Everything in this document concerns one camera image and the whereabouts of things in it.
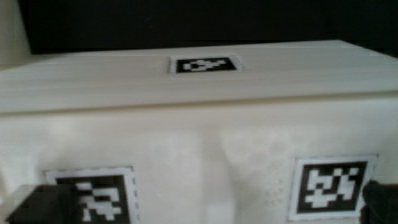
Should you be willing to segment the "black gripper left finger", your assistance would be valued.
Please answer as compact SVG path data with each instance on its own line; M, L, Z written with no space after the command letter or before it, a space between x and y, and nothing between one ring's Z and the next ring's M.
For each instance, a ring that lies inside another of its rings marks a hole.
M39 185L12 209L7 224L78 224L78 190L69 184Z

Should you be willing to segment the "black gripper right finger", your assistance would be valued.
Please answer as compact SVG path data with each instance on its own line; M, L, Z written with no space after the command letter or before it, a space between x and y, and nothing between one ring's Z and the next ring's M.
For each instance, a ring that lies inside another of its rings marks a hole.
M359 224L398 224L398 184L371 180L362 188Z

